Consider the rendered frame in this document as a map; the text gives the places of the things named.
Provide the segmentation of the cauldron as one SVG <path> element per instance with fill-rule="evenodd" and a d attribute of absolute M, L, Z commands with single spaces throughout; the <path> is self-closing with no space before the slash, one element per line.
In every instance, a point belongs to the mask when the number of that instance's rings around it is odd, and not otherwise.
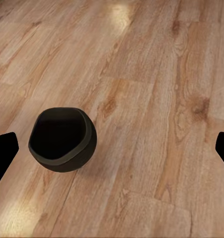
<path fill-rule="evenodd" d="M 43 111 L 34 124 L 28 148 L 45 168 L 70 172 L 84 166 L 97 146 L 96 128 L 78 108 L 51 108 Z"/>

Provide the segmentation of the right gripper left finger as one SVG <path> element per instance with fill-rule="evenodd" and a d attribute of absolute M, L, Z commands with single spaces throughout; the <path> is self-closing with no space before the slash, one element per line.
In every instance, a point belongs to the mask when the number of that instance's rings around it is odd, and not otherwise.
<path fill-rule="evenodd" d="M 18 140 L 14 132 L 0 135 L 0 180 L 18 151 Z"/>

